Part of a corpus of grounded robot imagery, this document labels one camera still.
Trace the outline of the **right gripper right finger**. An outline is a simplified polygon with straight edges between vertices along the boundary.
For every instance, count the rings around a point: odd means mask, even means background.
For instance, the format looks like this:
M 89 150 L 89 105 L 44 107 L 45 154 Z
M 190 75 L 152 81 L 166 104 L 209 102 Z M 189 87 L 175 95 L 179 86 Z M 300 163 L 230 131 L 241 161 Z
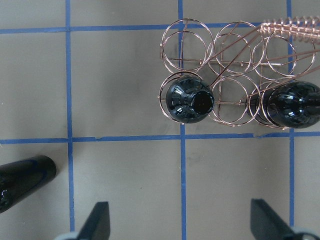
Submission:
M 255 240 L 299 239 L 299 235 L 263 199 L 251 199 L 250 231 Z

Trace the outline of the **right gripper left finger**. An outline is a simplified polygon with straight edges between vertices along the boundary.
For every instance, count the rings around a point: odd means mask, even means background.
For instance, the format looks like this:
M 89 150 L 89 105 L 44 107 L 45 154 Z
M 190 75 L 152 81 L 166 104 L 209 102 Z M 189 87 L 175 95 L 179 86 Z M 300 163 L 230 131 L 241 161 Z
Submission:
M 111 234 L 110 210 L 107 201 L 97 202 L 77 234 L 77 240 L 108 240 Z

